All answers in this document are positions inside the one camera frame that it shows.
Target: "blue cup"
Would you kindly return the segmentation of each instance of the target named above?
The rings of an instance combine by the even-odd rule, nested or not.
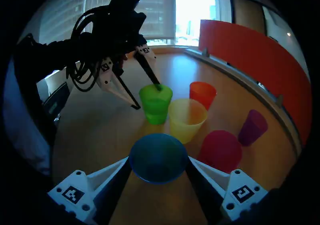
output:
[[[146,182],[164,184],[178,178],[189,158],[182,143],[163,133],[140,138],[132,147],[129,162],[133,172]]]

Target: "wall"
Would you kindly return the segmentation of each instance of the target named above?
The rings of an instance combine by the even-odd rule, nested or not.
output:
[[[267,8],[264,8],[264,14],[267,24],[267,36],[271,36],[276,39],[278,43],[297,60],[310,80],[304,55],[289,25],[279,15]]]
[[[202,20],[199,50],[261,82],[273,95],[283,95],[283,106],[305,144],[312,121],[310,82],[297,60],[279,43],[252,29],[221,21]]]
[[[27,23],[27,26],[24,28],[18,42],[20,42],[27,34],[32,33],[34,40],[39,43],[42,13],[43,6],[34,13],[30,21]]]

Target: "white fabric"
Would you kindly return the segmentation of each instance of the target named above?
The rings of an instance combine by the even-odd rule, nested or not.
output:
[[[50,147],[27,111],[12,61],[4,85],[2,113],[7,136],[14,148],[36,170],[49,175]]]

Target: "red panel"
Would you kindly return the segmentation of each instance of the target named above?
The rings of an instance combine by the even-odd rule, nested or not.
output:
[[[252,29],[214,20],[201,21],[199,49],[204,48],[261,82],[275,96],[282,94],[305,144],[312,120],[311,86],[289,52]]]

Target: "window blind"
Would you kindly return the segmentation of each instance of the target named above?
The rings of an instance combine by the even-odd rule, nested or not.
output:
[[[40,43],[70,38],[77,19],[83,12],[111,0],[48,0],[40,25]],[[136,12],[143,12],[147,18],[140,30],[146,39],[174,39],[175,0],[141,0]],[[85,31],[90,32],[89,25]]]

